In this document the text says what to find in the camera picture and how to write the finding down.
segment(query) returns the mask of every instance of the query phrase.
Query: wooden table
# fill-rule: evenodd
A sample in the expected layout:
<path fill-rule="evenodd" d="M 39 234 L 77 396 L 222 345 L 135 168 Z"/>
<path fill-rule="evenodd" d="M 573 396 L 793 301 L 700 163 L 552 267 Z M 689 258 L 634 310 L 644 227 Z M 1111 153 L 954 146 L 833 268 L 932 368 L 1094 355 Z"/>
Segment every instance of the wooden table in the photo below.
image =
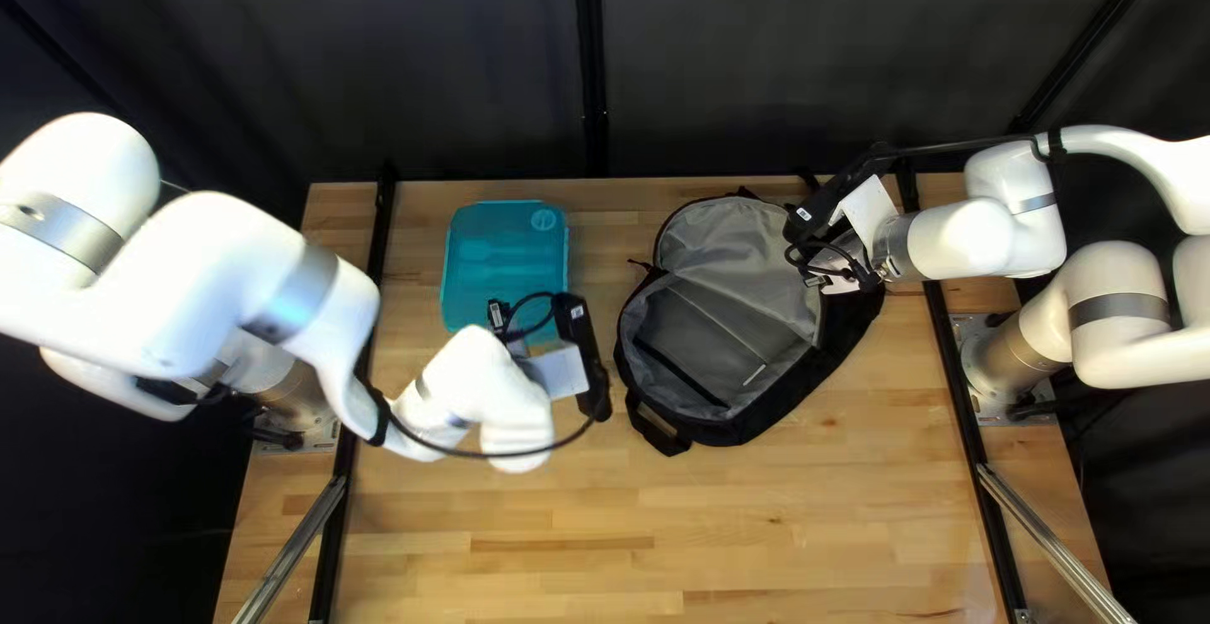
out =
<path fill-rule="evenodd" d="M 783 177 L 401 184 L 374 385 L 399 393 L 450 336 L 437 291 L 445 230 L 462 204 L 542 198 L 566 209 L 571 289 L 588 300 L 598 343 L 610 353 L 612 320 L 643 277 L 626 260 L 650 260 L 656 230 L 678 206 L 739 184 L 770 200 L 805 191 Z M 922 175 L 920 186 L 926 206 L 963 198 L 957 174 Z M 893 183 L 888 189 L 895 197 Z M 368 184 L 313 186 L 304 230 L 364 261 L 373 192 Z M 953 311 L 1018 307 L 1003 278 L 947 281 L 945 291 Z M 361 447 L 334 618 L 1004 620 L 918 285 L 892 287 L 843 366 L 742 447 L 696 446 L 664 458 L 630 428 L 624 391 L 612 381 L 618 415 L 526 475 Z M 581 418 L 570 400 L 555 412 L 561 432 Z M 1043 499 L 1047 519 L 1104 579 L 1058 429 L 984 433 L 992 461 Z M 230 622 L 330 466 L 325 455 L 254 457 L 215 622 Z M 267 620 L 306 620 L 316 553 Z"/>

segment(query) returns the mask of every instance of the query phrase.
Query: white bracket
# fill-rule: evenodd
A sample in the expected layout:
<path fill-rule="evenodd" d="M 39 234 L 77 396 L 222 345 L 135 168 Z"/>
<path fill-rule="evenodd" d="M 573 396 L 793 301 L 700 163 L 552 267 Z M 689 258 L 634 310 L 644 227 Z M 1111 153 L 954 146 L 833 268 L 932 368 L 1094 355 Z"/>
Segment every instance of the white bracket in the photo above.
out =
<path fill-rule="evenodd" d="M 887 189 L 877 177 L 870 177 L 836 204 L 836 210 L 828 219 L 832 226 L 841 216 L 847 216 L 849 225 L 857 231 L 858 238 L 869 252 L 874 250 L 874 236 L 887 219 L 899 214 L 894 202 L 887 195 Z"/>

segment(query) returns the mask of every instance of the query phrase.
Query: backpack handle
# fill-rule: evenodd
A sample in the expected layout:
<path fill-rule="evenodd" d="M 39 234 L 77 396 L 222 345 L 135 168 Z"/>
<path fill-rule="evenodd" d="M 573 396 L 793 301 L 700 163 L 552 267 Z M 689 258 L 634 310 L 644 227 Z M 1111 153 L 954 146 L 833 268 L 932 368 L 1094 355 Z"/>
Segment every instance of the backpack handle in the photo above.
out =
<path fill-rule="evenodd" d="M 630 426 L 635 431 L 643 433 L 643 439 L 647 441 L 649 445 L 656 447 L 659 453 L 673 457 L 679 453 L 685 453 L 688 451 L 693 443 L 681 438 L 680 433 L 675 435 L 669 435 L 662 428 L 652 423 L 645 415 L 639 412 L 639 405 L 643 401 L 639 399 L 634 391 L 626 392 L 626 412 L 630 416 Z"/>

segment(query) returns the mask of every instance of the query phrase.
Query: black backpack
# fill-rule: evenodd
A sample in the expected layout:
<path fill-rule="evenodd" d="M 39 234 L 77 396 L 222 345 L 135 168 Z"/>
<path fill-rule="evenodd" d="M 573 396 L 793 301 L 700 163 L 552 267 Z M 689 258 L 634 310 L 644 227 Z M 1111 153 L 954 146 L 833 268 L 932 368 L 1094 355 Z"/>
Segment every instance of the black backpack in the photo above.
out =
<path fill-rule="evenodd" d="M 664 456 L 756 438 L 878 316 L 882 287 L 806 287 L 784 258 L 784 209 L 741 190 L 681 206 L 657 233 L 647 276 L 618 317 L 613 360 L 630 424 Z"/>

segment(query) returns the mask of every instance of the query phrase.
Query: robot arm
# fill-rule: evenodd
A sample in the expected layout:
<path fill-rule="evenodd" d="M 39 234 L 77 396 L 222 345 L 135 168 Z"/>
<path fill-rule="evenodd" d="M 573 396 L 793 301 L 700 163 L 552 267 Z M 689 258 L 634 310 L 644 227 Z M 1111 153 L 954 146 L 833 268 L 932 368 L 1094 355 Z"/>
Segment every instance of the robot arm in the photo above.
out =
<path fill-rule="evenodd" d="M 196 405 L 166 403 L 140 389 L 140 379 L 188 381 L 219 362 L 224 381 L 248 391 L 280 380 L 296 358 L 315 369 L 345 426 L 371 438 L 381 415 L 353 377 L 378 317 L 370 278 L 218 192 L 191 192 L 146 218 L 157 191 L 146 141 L 100 114 L 53 121 L 10 154 L 0 164 L 8 304 L 0 331 L 40 346 L 73 383 L 165 421 Z M 484 451 L 507 453 L 554 441 L 551 401 L 500 339 L 467 328 L 386 404 L 428 443 L 453 447 L 480 423 Z M 396 429 L 382 446 L 417 461 L 442 457 Z M 519 473 L 548 456 L 490 461 Z"/>
<path fill-rule="evenodd" d="M 1062 128 L 1060 138 L 1067 152 L 1107 155 L 1137 168 L 1181 230 L 1210 233 L 1210 179 L 1202 169 L 1210 161 L 1210 137 L 1165 141 L 1122 127 L 1077 125 Z M 912 152 L 889 151 L 874 161 Z M 1015 139 L 976 152 L 963 171 L 969 198 L 915 214 L 898 214 L 877 174 L 868 172 L 853 191 L 835 201 L 830 224 L 841 215 L 849 219 L 870 265 L 885 281 L 1047 275 L 1067 254 L 1050 174 L 1039 152 L 1050 152 L 1049 137 Z M 800 207 L 789 218 L 791 243 L 817 227 L 809 215 Z M 828 270 L 843 266 L 826 254 L 809 264 Z M 847 290 L 852 287 L 824 288 Z"/>
<path fill-rule="evenodd" d="M 1067 365 L 1095 388 L 1210 379 L 1210 236 L 1172 255 L 1183 329 L 1172 329 L 1159 265 L 1128 242 L 1085 245 L 996 334 L 963 347 L 980 395 L 1007 400 Z"/>

